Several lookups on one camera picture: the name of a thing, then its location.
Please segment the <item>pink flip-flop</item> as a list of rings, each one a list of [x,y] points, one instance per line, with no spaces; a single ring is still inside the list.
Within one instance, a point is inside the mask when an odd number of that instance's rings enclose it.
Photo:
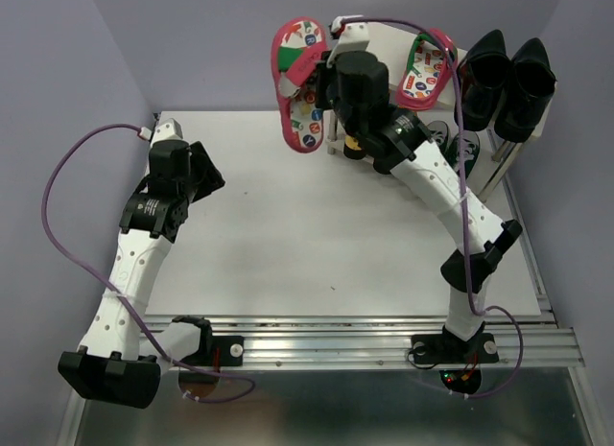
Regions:
[[[323,141],[316,69],[327,50],[323,27],[306,16],[282,25],[272,40],[271,71],[282,137],[298,153],[312,153]]]
[[[396,89],[396,103],[413,111],[433,108],[456,69],[457,57],[454,42],[441,30],[418,34]]]

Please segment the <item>pink flip-flop front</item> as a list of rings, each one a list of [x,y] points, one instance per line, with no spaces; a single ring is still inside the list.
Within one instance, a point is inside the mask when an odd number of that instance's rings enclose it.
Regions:
[[[323,141],[316,69],[327,50],[323,27],[306,16],[282,25],[272,40],[271,71],[282,137],[298,153],[312,153]]]

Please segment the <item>green sneaker with laces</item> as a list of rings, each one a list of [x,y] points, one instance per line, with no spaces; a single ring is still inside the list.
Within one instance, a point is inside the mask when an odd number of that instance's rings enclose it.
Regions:
[[[432,139],[437,143],[442,154],[446,154],[450,145],[450,129],[444,121],[435,120],[427,125]]]

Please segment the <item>black loafer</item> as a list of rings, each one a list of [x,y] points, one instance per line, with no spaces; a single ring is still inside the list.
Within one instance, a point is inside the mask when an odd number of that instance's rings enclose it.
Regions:
[[[540,38],[527,40],[511,60],[505,100],[494,131],[503,140],[529,140],[555,94],[556,77]]]
[[[457,76],[463,128],[481,131],[491,121],[508,78],[510,59],[501,30],[484,35],[466,53]]]

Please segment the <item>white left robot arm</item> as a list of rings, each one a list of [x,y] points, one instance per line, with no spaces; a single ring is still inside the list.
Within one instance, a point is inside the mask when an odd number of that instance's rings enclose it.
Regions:
[[[202,143],[166,139],[151,146],[149,171],[120,220],[98,311],[77,350],[59,358],[59,374],[82,398],[145,409],[174,361],[201,364],[212,356],[211,324],[204,317],[175,317],[159,337],[139,338],[156,277],[189,205],[223,186]]]

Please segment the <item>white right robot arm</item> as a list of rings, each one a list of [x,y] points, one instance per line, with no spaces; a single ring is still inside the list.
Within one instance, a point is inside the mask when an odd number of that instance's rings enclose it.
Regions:
[[[489,276],[522,233],[471,192],[447,163],[432,132],[411,110],[390,102],[389,70],[366,51],[343,53],[316,65],[316,101],[331,110],[381,174],[390,174],[418,196],[456,245],[440,273],[450,287],[441,337],[444,354],[462,360],[484,328],[480,311]]]

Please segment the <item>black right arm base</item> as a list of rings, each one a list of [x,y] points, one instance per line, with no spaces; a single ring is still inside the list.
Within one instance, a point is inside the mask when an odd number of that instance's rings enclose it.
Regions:
[[[408,356],[417,365],[496,364],[500,361],[494,336],[480,332],[461,340],[443,330],[412,336]]]

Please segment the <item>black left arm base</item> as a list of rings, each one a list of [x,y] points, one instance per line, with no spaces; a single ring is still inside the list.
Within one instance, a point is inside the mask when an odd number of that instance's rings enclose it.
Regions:
[[[158,341],[164,350],[170,351],[172,358],[183,364],[215,369],[243,365],[245,339],[215,334],[205,317],[174,317]]]

